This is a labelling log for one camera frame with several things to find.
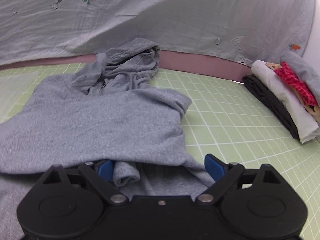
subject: stack of folded clothes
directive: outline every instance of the stack of folded clothes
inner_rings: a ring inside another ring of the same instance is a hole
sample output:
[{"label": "stack of folded clothes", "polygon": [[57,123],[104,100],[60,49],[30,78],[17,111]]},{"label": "stack of folded clothes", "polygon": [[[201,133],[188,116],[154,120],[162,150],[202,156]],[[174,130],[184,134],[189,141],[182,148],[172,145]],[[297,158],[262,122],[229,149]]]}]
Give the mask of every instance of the stack of folded clothes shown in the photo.
[{"label": "stack of folded clothes", "polygon": [[280,64],[257,60],[253,75],[243,77],[245,87],[289,130],[305,143],[320,136],[320,76],[292,51]]}]

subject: beige garment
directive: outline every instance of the beige garment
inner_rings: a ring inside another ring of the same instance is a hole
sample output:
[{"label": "beige garment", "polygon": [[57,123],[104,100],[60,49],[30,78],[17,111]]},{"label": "beige garment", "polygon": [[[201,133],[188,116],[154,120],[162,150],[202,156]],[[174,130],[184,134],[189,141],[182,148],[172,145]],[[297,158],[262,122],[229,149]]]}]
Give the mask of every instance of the beige garment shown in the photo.
[{"label": "beige garment", "polygon": [[[271,68],[272,70],[275,70],[277,68],[282,68],[282,66],[280,64],[276,64],[276,63],[270,63],[270,62],[266,62],[266,66],[268,68]],[[303,107],[307,110],[307,112],[309,114],[311,114],[313,116],[313,118],[320,123],[320,107],[319,106],[314,106],[313,108],[311,108],[310,106],[306,106],[300,96],[300,94],[298,93],[297,90],[295,90],[293,87],[289,86],[292,91],[295,93],[295,95],[297,96],[297,98],[299,99],[300,103],[303,105]]]}]

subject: white wall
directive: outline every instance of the white wall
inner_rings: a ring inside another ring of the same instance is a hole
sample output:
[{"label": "white wall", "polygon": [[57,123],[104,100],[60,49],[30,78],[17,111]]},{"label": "white wall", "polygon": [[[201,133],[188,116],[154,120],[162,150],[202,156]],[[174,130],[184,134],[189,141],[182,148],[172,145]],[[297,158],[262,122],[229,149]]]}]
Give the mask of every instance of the white wall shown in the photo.
[{"label": "white wall", "polygon": [[320,75],[320,0],[316,0],[314,22],[303,59],[316,68]]}]

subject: fabric backdrop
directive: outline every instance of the fabric backdrop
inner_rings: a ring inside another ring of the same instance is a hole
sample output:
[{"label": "fabric backdrop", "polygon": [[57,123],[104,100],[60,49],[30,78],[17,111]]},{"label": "fabric backdrop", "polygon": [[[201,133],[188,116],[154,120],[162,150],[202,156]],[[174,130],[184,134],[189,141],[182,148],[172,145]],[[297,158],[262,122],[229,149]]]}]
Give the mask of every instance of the fabric backdrop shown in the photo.
[{"label": "fabric backdrop", "polygon": [[0,65],[105,52],[134,37],[250,65],[301,56],[315,0],[0,0]]}]

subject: blue gripper pad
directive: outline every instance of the blue gripper pad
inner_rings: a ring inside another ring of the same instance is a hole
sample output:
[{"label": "blue gripper pad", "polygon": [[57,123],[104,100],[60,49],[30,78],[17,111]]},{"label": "blue gripper pad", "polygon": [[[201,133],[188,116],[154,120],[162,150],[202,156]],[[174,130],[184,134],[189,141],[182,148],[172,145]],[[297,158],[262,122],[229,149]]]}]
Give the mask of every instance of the blue gripper pad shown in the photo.
[{"label": "blue gripper pad", "polygon": [[102,177],[105,181],[110,181],[113,177],[113,161],[106,161],[98,167],[98,175]]},{"label": "blue gripper pad", "polygon": [[225,169],[224,169],[224,166],[222,165],[224,163],[220,161],[221,162],[221,164],[220,164],[220,163],[218,163],[218,161],[219,161],[218,159],[217,159],[217,161],[215,161],[210,156],[213,156],[213,155],[207,154],[205,156],[204,167],[205,167],[206,171],[209,173],[209,175],[214,179],[214,181],[217,182],[219,179],[221,179],[225,175]]}]

